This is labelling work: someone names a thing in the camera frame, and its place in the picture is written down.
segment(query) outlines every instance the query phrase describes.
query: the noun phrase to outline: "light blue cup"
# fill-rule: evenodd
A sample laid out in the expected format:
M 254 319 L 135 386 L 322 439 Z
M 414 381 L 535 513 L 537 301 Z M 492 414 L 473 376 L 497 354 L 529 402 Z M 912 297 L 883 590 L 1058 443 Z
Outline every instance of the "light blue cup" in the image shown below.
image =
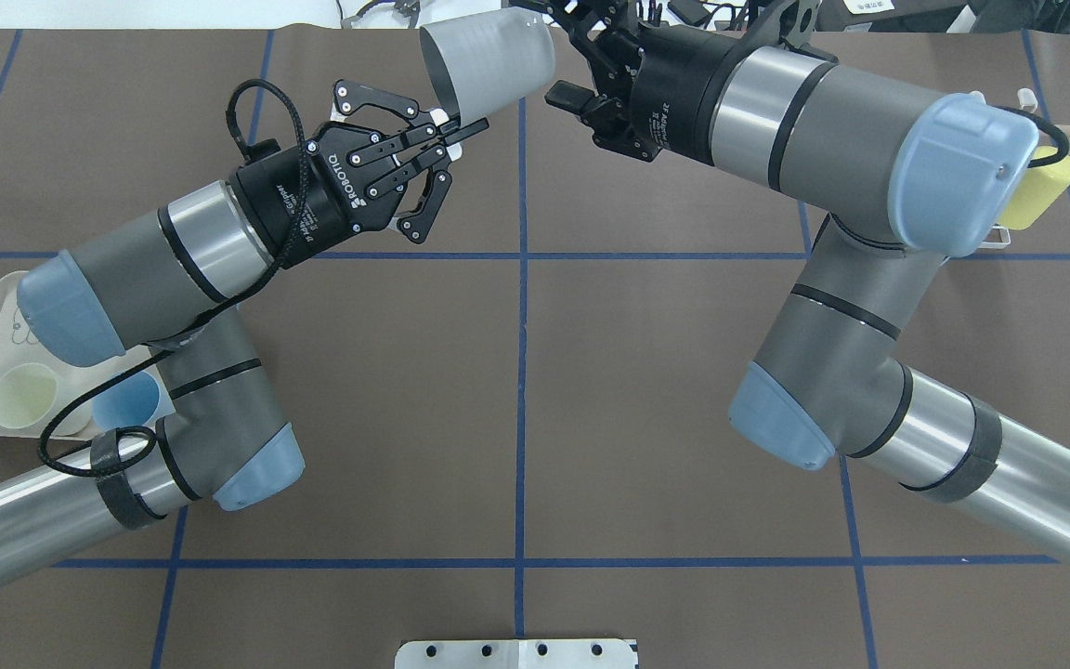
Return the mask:
M 102 429 L 154 425 L 174 412 L 167 389 L 148 371 L 127 378 L 93 401 L 93 421 Z

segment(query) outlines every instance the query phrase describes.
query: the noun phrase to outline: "light blue end cap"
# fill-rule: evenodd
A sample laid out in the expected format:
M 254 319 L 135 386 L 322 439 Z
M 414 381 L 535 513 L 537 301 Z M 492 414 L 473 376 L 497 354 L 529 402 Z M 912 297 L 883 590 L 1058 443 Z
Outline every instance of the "light blue end cap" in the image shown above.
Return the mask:
M 289 423 L 214 492 L 213 499 L 225 511 L 241 511 L 284 490 L 303 473 L 305 456 Z
M 890 173 L 890 228 L 914 249 L 977 250 L 1038 145 L 1031 120 L 956 93 L 919 117 Z
M 67 250 L 18 280 L 18 310 L 44 348 L 75 367 L 126 352 L 106 309 Z
M 836 454 L 812 416 L 756 362 L 749 364 L 729 406 L 729 423 L 764 452 L 801 469 L 820 469 Z

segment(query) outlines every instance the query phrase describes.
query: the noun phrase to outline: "yellow sponge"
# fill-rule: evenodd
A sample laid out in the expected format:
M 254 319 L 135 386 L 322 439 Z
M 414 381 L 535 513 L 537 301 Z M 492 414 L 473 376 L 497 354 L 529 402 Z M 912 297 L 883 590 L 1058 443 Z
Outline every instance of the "yellow sponge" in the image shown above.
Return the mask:
M 1039 147 L 1035 157 L 1041 158 L 1054 153 L 1054 147 Z M 997 217 L 997 225 L 1008 229 L 1027 229 L 1043 212 L 1070 186 L 1070 156 L 1058 164 L 1040 166 L 1026 170 L 1023 182 L 1006 204 L 1006 211 Z

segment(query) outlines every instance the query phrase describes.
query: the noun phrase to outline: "plastic cup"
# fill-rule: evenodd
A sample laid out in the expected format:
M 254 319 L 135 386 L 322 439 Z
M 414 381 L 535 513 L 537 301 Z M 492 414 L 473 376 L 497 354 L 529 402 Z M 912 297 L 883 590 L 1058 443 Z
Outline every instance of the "plastic cup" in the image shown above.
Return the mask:
M 94 398 L 93 422 L 102 429 L 132 425 L 150 427 L 174 411 L 159 380 L 148 371 L 140 371 Z
M 419 27 L 419 47 L 440 106 L 461 126 L 535 92 L 555 74 L 542 14 L 518 7 Z
M 39 435 L 78 394 L 46 364 L 20 364 L 0 377 L 0 426 Z M 89 424 L 92 413 L 89 402 L 77 407 L 56 426 L 54 435 L 63 437 L 79 432 Z

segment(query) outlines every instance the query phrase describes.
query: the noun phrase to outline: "mounting plate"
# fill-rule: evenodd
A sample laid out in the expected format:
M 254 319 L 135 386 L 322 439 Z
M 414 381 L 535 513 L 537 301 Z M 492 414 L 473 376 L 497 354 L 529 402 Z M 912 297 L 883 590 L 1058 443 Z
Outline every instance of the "mounting plate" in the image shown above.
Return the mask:
M 625 639 L 508 639 L 408 642 L 395 669 L 637 669 L 638 643 Z

